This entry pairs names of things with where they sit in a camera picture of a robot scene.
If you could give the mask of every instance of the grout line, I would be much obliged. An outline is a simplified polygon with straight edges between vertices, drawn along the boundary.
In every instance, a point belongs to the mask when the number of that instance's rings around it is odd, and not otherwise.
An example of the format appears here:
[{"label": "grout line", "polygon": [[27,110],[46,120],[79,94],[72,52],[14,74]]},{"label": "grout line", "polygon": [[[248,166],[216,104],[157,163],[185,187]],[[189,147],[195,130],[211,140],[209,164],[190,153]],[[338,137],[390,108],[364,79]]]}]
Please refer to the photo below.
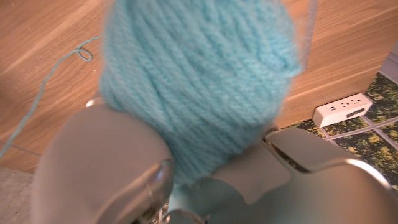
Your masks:
[{"label": "grout line", "polygon": [[396,149],[398,151],[398,146],[397,144],[386,134],[384,134],[384,132],[382,132],[380,129],[375,128],[374,129],[375,132],[377,132],[381,138],[383,138],[386,142],[388,142],[394,149]]},{"label": "grout line", "polygon": [[319,130],[321,130],[321,132],[326,136],[325,139],[330,138],[330,135],[323,128],[319,128]]},{"label": "grout line", "polygon": [[388,77],[388,75],[384,74],[384,72],[380,72],[378,71],[378,73],[384,75],[388,80],[392,81],[393,83],[395,83],[396,85],[398,85],[398,82],[396,82],[395,80],[393,80],[392,78]]},{"label": "grout line", "polygon": [[365,127],[365,128],[361,128],[361,129],[355,130],[355,131],[349,131],[349,132],[346,132],[346,133],[336,134],[334,136],[331,136],[330,138],[331,139],[336,139],[336,138],[341,138],[341,137],[345,137],[345,136],[349,136],[349,135],[359,134],[359,133],[362,133],[362,132],[365,132],[365,131],[370,131],[373,128],[374,127],[372,127],[372,126],[368,126],[368,127]]},{"label": "grout line", "polygon": [[398,150],[397,144],[388,135],[384,134],[384,132],[382,132],[379,129],[380,126],[383,126],[383,125],[388,124],[388,123],[392,123],[395,120],[398,120],[398,118],[392,118],[392,119],[389,119],[389,120],[387,120],[385,122],[381,122],[381,123],[376,125],[369,118],[367,118],[365,116],[361,116],[361,117],[362,117],[362,119],[365,120],[365,122],[371,124],[371,126],[374,128],[374,131],[377,132],[386,142],[388,142],[394,149]]},{"label": "grout line", "polygon": [[365,115],[362,115],[361,118],[370,126],[370,127],[376,127],[376,125],[371,121],[369,118],[367,118]]},{"label": "grout line", "polygon": [[391,123],[395,123],[396,121],[398,121],[398,117],[396,117],[396,118],[391,118],[391,119],[388,119],[387,121],[380,122],[380,123],[378,123],[378,124],[375,124],[375,126],[381,127],[381,126],[384,126],[384,125],[388,125],[388,124],[391,124]]},{"label": "grout line", "polygon": [[27,153],[30,153],[30,154],[33,154],[33,155],[35,155],[35,156],[39,156],[39,157],[42,156],[42,155],[40,155],[39,153],[32,152],[32,151],[23,149],[23,148],[21,148],[21,147],[15,146],[15,145],[11,145],[11,147],[13,147],[13,148],[15,148],[15,149],[18,149],[18,150],[21,150],[21,151],[24,151],[24,152],[27,152]]},{"label": "grout line", "polygon": [[337,146],[337,147],[341,147],[341,146],[337,145],[337,143],[333,139],[330,139],[329,142],[332,143],[333,145]]}]

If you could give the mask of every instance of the white power strip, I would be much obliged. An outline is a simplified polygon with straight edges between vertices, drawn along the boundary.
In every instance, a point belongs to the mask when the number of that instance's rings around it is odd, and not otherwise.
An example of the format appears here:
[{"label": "white power strip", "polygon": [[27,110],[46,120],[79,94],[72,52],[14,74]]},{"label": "white power strip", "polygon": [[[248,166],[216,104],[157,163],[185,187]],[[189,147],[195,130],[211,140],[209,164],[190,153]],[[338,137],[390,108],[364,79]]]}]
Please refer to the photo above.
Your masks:
[{"label": "white power strip", "polygon": [[372,106],[370,101],[362,93],[346,97],[344,99],[319,106],[313,114],[313,122],[318,127],[324,127],[347,119],[362,116]]}]

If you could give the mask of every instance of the yarn strand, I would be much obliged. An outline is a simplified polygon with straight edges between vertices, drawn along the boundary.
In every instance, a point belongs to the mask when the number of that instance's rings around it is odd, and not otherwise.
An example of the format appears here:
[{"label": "yarn strand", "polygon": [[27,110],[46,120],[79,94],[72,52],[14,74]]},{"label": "yarn strand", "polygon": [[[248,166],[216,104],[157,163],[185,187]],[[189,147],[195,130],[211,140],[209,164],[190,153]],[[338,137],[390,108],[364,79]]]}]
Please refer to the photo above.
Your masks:
[{"label": "yarn strand", "polygon": [[[83,43],[81,43],[75,50],[72,50],[71,52],[69,52],[68,54],[66,54],[65,56],[63,56],[60,60],[58,60],[58,62],[56,62],[56,64],[54,65],[54,67],[51,69],[51,72],[43,79],[42,84],[40,86],[40,90],[39,93],[37,94],[35,100],[32,103],[32,106],[29,109],[29,112],[24,116],[24,118],[19,122],[17,129],[10,135],[9,139],[7,140],[6,144],[4,145],[3,149],[0,152],[0,158],[2,158],[3,155],[5,155],[5,153],[8,151],[8,149],[12,146],[12,142],[14,141],[14,139],[18,136],[18,134],[20,133],[20,131],[22,131],[22,129],[24,128],[26,121],[32,117],[32,115],[34,114],[37,105],[39,104],[40,99],[42,98],[43,94],[44,94],[44,88],[45,85],[47,84],[48,80],[53,76],[53,74],[55,73],[56,69],[58,68],[58,66],[61,64],[61,62],[63,62],[66,58],[70,57],[71,55],[73,55],[74,53],[77,53],[79,55],[79,57],[81,59],[83,59],[86,62],[89,62],[93,59],[93,54],[91,54],[91,52],[89,52],[88,50],[83,49],[82,47],[87,44],[90,43],[94,40],[99,39],[100,36],[97,37],[93,37],[90,40],[86,40]],[[82,56],[82,52],[88,54],[88,58]]]}]

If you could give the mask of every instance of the yarn ball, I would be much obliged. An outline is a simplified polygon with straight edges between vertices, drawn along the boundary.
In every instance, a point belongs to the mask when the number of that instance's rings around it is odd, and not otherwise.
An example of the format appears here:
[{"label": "yarn ball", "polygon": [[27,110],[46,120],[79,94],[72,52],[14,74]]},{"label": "yarn ball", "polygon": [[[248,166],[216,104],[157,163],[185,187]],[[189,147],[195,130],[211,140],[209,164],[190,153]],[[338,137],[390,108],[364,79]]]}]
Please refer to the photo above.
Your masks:
[{"label": "yarn ball", "polygon": [[259,139],[301,70],[277,1],[116,0],[103,50],[105,102],[159,132],[177,185]]}]

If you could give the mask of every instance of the green patterned tile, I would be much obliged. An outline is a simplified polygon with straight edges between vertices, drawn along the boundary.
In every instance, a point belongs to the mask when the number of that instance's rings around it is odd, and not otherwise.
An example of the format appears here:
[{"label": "green patterned tile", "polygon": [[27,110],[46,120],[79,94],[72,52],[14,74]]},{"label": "green patterned tile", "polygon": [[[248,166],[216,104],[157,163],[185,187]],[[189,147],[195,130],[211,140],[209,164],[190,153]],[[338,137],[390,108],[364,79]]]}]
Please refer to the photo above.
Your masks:
[{"label": "green patterned tile", "polygon": [[312,120],[308,120],[308,121],[303,121],[297,124],[293,124],[289,127],[286,128],[299,128],[302,130],[306,130],[309,133],[315,134],[321,138],[325,138],[325,134],[318,128],[318,126],[316,124],[314,124],[314,122]]},{"label": "green patterned tile", "polygon": [[380,127],[380,129],[398,145],[398,121],[384,125]]},{"label": "green patterned tile", "polygon": [[376,168],[398,193],[398,151],[375,131],[341,137],[335,142]]},{"label": "green patterned tile", "polygon": [[336,134],[347,133],[350,131],[359,130],[361,128],[366,128],[369,125],[360,117],[342,121],[336,124],[331,124],[323,127],[323,129],[330,135],[334,136]]},{"label": "green patterned tile", "polygon": [[378,73],[366,95],[373,101],[366,113],[373,123],[380,123],[398,116],[398,85]]}]

